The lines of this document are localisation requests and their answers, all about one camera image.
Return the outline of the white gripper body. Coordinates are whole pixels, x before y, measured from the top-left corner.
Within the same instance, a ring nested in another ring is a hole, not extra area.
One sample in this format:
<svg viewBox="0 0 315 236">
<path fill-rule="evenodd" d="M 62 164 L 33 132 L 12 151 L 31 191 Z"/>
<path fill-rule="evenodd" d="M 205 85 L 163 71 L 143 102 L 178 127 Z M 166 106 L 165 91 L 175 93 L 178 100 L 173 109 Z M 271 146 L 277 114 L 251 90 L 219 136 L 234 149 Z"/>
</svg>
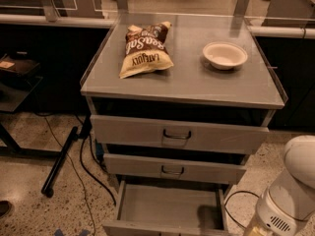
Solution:
<svg viewBox="0 0 315 236">
<path fill-rule="evenodd" d="M 255 214 L 258 224 L 276 236 L 295 236 L 310 218 L 310 192 L 270 186 L 259 198 Z"/>
</svg>

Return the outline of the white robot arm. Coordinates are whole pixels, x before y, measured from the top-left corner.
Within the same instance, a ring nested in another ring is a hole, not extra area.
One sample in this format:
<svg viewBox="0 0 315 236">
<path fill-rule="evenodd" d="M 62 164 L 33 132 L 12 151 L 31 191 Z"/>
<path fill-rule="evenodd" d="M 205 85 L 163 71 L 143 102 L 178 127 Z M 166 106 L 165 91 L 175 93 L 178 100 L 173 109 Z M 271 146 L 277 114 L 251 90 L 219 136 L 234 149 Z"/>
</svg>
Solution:
<svg viewBox="0 0 315 236">
<path fill-rule="evenodd" d="M 315 137 L 286 143 L 284 169 L 263 192 L 243 236 L 295 236 L 315 212 Z"/>
</svg>

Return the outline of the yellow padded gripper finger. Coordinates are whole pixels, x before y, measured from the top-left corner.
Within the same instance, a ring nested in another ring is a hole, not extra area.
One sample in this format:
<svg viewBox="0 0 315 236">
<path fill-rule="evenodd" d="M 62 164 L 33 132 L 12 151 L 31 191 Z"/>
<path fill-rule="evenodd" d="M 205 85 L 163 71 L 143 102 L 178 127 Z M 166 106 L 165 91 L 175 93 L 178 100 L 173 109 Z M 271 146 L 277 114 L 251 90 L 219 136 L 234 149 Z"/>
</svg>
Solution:
<svg viewBox="0 0 315 236">
<path fill-rule="evenodd" d="M 249 224 L 244 230 L 243 236 L 266 236 L 267 231 L 260 224 Z"/>
</svg>

